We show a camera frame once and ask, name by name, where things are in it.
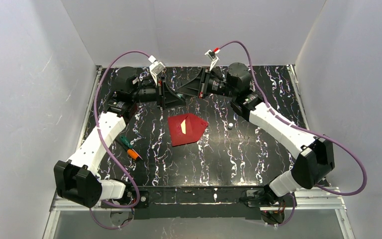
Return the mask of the peach lined letter paper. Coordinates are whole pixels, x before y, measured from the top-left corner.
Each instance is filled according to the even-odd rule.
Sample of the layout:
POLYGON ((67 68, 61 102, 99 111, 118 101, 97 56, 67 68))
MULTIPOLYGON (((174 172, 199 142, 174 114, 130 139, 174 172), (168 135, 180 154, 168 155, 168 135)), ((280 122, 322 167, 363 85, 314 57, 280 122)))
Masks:
POLYGON ((186 119, 184 119, 181 122, 180 127, 181 127, 182 134, 186 134, 187 133, 186 119))

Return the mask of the red paper envelope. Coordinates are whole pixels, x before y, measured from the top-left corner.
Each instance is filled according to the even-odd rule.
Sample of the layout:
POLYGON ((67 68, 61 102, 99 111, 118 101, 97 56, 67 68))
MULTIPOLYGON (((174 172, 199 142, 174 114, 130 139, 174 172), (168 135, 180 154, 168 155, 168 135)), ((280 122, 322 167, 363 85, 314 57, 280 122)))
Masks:
POLYGON ((168 127, 172 146, 195 143, 200 140, 208 127, 208 122, 194 114, 182 114, 168 117, 168 127), (182 134, 180 124, 186 119, 187 133, 182 134))

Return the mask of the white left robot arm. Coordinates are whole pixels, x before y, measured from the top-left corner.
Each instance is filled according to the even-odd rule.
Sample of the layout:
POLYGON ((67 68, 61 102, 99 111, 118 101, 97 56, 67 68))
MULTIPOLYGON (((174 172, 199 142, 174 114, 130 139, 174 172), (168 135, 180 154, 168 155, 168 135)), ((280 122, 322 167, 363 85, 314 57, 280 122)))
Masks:
POLYGON ((112 90, 107 104, 96 119, 96 126, 82 145, 66 161, 54 166, 59 197, 87 208, 101 200, 121 199, 126 185, 119 180, 99 180, 97 170, 107 149, 117 140, 135 116, 138 103, 156 102, 161 109, 186 105, 185 97, 176 93, 159 74, 143 76, 141 68, 122 67, 110 76, 112 90))

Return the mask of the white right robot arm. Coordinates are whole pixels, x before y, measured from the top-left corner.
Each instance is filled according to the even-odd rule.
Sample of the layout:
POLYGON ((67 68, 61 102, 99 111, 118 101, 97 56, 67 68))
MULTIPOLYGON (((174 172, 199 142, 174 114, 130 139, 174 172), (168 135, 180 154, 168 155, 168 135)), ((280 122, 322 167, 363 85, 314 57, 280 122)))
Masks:
POLYGON ((233 63, 228 66, 225 77, 208 68, 201 69, 195 78, 179 86, 178 91, 199 98, 210 94, 230 97, 237 115, 267 132, 296 159, 292 169, 252 195, 240 198, 245 203, 258 201, 266 205, 301 188, 313 188, 334 169, 335 163, 332 142, 295 129, 287 119, 279 120, 281 114, 268 106, 261 94, 251 90, 253 80, 252 72, 245 64, 233 63))

